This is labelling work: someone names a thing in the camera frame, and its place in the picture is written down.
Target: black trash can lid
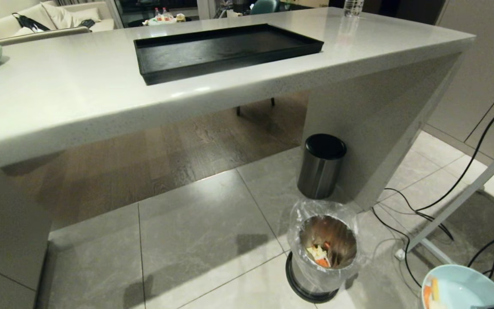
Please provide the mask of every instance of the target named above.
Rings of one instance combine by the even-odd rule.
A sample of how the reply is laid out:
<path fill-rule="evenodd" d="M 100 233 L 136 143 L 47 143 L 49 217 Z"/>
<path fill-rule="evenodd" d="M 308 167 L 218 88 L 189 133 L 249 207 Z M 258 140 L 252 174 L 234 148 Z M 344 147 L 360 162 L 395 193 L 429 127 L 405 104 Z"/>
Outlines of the black trash can lid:
<path fill-rule="evenodd" d="M 346 154 L 346 145 L 343 141 L 329 134 L 314 134 L 306 139 L 306 149 L 318 158 L 336 160 Z"/>

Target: wooden floor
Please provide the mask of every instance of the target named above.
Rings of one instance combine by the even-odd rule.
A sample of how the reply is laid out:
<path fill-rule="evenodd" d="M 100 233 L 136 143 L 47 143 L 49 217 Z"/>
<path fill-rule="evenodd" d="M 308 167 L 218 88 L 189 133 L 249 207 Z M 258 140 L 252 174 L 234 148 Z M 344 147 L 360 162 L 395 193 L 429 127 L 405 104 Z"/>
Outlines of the wooden floor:
<path fill-rule="evenodd" d="M 307 93 L 228 109 L 4 168 L 53 230 L 300 145 Z"/>

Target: white countertop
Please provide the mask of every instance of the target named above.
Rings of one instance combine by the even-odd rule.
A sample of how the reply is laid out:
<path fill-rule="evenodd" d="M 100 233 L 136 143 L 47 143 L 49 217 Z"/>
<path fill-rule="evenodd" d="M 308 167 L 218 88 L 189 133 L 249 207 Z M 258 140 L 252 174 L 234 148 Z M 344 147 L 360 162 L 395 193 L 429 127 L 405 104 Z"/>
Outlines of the white countertop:
<path fill-rule="evenodd" d="M 324 41 L 321 53 L 146 86 L 134 39 L 270 23 Z M 338 8 L 119 29 L 9 45 L 0 64 L 0 167 L 466 50 L 473 35 Z"/>

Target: black bag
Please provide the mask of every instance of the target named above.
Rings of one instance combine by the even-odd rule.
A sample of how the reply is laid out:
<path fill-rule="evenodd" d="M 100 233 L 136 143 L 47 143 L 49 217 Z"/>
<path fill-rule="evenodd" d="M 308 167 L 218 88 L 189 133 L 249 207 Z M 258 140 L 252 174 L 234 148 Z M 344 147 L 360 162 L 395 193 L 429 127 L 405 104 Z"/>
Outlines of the black bag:
<path fill-rule="evenodd" d="M 21 27 L 29 28 L 29 29 L 33 30 L 34 32 L 37 32 L 38 30 L 43 30 L 43 31 L 49 31 L 50 30 L 49 28 L 38 23 L 37 21 L 35 21 L 29 17 L 26 17 L 24 15 L 20 15 L 17 12 L 12 13 L 11 15 L 14 18 L 16 18 L 16 20 L 18 21 L 18 23 L 20 24 Z"/>
<path fill-rule="evenodd" d="M 92 19 L 84 20 L 81 22 L 80 26 L 86 26 L 87 28 L 90 28 L 90 27 L 94 26 L 94 20 L 92 20 Z"/>

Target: white stand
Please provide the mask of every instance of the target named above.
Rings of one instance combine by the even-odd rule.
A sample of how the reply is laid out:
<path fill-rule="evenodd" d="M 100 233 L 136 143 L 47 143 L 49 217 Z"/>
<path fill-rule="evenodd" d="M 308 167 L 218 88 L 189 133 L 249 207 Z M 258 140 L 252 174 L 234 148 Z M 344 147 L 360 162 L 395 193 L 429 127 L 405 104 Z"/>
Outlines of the white stand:
<path fill-rule="evenodd" d="M 426 237 L 438 227 L 443 221 L 445 221 L 455 210 L 457 210 L 472 194 L 479 190 L 488 180 L 494 175 L 494 161 L 489 167 L 470 184 L 466 190 L 464 190 L 457 198 L 455 198 L 449 205 L 445 207 L 443 212 L 436 217 L 434 221 L 429 223 L 420 233 L 413 238 L 407 248 L 407 252 L 413 250 L 417 244 L 425 246 L 433 255 L 436 256 L 441 262 L 446 264 L 455 264 L 447 254 L 437 248 Z"/>

